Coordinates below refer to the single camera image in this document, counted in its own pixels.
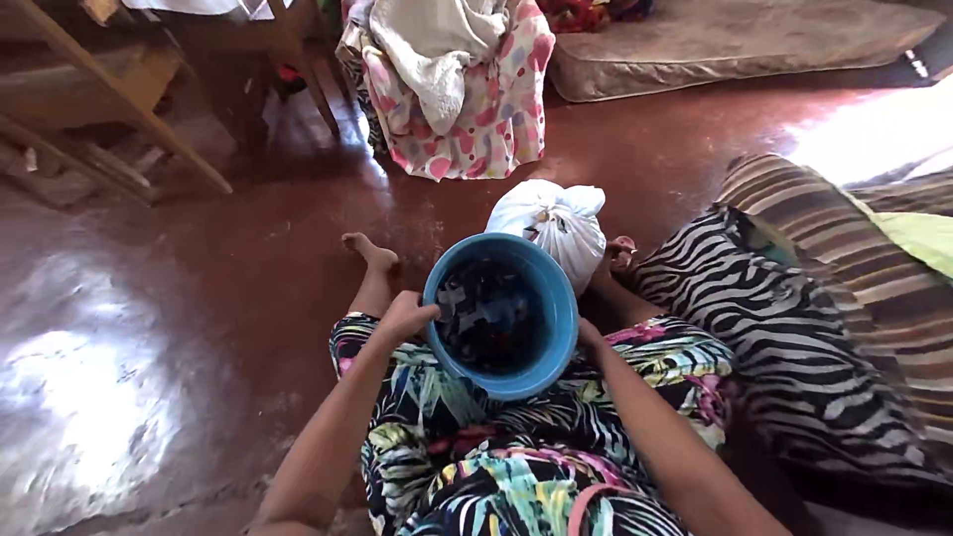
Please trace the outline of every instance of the pink polka dot fabric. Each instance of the pink polka dot fabric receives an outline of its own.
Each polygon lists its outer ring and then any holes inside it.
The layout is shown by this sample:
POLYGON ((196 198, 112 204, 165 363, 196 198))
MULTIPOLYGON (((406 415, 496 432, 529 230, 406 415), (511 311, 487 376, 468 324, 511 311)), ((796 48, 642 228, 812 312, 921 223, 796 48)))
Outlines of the pink polka dot fabric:
POLYGON ((416 95, 387 55, 365 47, 364 77, 391 158, 410 175, 504 178, 542 158, 542 83, 556 37, 534 0, 511 0, 510 29, 497 56, 464 73, 463 109, 446 135, 436 135, 416 95))

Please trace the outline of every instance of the bare foot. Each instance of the bare foot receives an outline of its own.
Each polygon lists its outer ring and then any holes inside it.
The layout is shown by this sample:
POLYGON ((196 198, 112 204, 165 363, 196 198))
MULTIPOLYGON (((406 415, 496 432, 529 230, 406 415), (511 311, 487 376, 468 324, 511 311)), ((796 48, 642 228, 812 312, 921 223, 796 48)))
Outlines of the bare foot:
POLYGON ((612 245, 612 248, 606 247, 606 253, 610 250, 614 252, 609 269, 612 270, 613 274, 624 274, 632 265, 632 254, 637 251, 636 242, 629 237, 622 236, 616 237, 609 244, 612 245))
POLYGON ((345 233, 341 235, 341 241, 344 242, 344 247, 360 253, 369 268, 387 272, 400 262, 396 253, 375 246, 363 233, 345 233))
POLYGON ((632 254, 635 251, 635 242, 629 237, 618 237, 605 245, 605 253, 599 262, 596 272, 589 280, 589 287, 595 291, 616 289, 616 281, 612 275, 624 275, 632 264, 632 254))

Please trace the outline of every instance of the forearm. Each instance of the forearm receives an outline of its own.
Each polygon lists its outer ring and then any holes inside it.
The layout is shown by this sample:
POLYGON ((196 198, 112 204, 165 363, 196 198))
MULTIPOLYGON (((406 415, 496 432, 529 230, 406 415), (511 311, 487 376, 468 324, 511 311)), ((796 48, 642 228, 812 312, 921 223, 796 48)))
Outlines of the forearm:
POLYGON ((259 523, 330 524, 337 500, 354 474, 395 346, 377 332, 364 344, 347 375, 305 425, 278 468, 259 508, 259 523))
POLYGON ((596 359, 625 431, 659 491, 699 536, 788 535, 718 455, 609 345, 596 359))

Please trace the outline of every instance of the white towel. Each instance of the white towel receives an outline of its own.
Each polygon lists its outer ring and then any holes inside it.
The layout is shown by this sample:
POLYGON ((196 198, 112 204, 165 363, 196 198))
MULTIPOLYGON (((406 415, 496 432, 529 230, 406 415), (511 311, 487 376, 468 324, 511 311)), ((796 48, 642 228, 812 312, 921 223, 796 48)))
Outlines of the white towel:
POLYGON ((371 33, 420 99, 434 132, 463 106, 463 69, 489 61, 506 32, 505 0, 376 0, 371 33))

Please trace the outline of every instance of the zebra print cushion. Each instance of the zebra print cushion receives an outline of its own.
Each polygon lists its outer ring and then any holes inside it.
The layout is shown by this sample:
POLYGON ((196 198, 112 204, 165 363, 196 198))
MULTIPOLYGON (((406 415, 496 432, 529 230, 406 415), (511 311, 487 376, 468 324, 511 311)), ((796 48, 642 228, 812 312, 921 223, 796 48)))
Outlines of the zebra print cushion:
POLYGON ((833 301, 800 269, 742 249, 738 216, 710 209, 630 282, 735 352, 744 411, 779 457, 879 484, 953 485, 902 400, 855 354, 833 301))

